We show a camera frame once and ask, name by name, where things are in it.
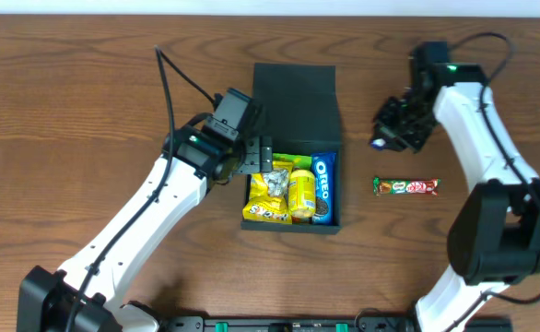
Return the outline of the yellow cylindrical candy pack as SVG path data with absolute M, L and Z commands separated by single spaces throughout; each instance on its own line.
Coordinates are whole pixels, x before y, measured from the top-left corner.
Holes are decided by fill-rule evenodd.
M 288 208 L 291 216 L 307 219 L 316 210 L 315 176 L 306 170 L 296 170 L 290 174 L 288 183 Z

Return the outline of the dark green hinged box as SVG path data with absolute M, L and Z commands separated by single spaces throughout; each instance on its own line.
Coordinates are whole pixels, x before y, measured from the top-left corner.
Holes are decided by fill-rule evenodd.
M 335 90 L 335 68 L 327 65 L 254 65 L 252 98 L 264 106 L 261 133 L 275 153 L 335 154 L 332 222 L 328 225 L 280 224 L 243 219 L 245 231 L 335 235 L 342 228 L 342 124 Z

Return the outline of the yellow snack bag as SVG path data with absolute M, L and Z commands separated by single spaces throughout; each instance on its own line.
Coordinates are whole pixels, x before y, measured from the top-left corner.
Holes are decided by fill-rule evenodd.
M 253 174 L 242 216 L 252 221 L 291 224 L 286 196 L 292 169 L 292 162 L 274 160 L 272 171 Z

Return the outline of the blue Oreo cookie pack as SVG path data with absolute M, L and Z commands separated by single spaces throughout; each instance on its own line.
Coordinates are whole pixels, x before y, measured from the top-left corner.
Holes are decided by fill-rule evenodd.
M 333 220 L 336 153 L 321 152 L 311 155 L 311 171 L 315 176 L 315 213 L 312 223 L 329 225 Z

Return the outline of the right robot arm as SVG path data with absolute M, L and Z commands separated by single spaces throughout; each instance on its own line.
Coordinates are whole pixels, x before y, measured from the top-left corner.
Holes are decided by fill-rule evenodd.
M 376 149 L 420 151 L 435 125 L 469 188 L 447 237 L 449 265 L 414 305 L 416 331 L 465 331 L 489 300 L 540 302 L 540 176 L 501 122 L 480 65 L 411 65 L 411 86 L 374 119 Z

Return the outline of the green red KitKat bar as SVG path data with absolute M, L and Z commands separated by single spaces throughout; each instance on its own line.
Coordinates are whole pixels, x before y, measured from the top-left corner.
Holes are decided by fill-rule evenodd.
M 440 179 L 433 178 L 427 180 L 416 179 L 373 179 L 373 193 L 381 195 L 433 195 L 438 194 Z

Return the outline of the purple Dairy Milk bar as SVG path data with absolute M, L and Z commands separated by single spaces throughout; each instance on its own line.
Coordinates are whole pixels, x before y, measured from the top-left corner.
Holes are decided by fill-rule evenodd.
M 387 146 L 387 141 L 383 138 L 375 138 L 370 141 L 370 145 L 377 150 L 383 150 Z

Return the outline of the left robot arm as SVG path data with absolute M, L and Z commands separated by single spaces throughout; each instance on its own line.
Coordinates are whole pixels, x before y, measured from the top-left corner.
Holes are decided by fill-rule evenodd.
M 231 175 L 268 171 L 272 140 L 186 125 L 168 135 L 150 174 L 107 226 L 56 271 L 21 281 L 19 331 L 158 331 L 158 316 L 124 300 L 172 228 Z

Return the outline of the Haribo gummy worms bag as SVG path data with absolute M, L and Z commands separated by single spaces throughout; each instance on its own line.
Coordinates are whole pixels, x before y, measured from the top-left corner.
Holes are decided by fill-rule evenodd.
M 273 159 L 278 161 L 291 162 L 294 169 L 302 169 L 309 171 L 312 165 L 312 157 L 306 155 L 274 153 Z

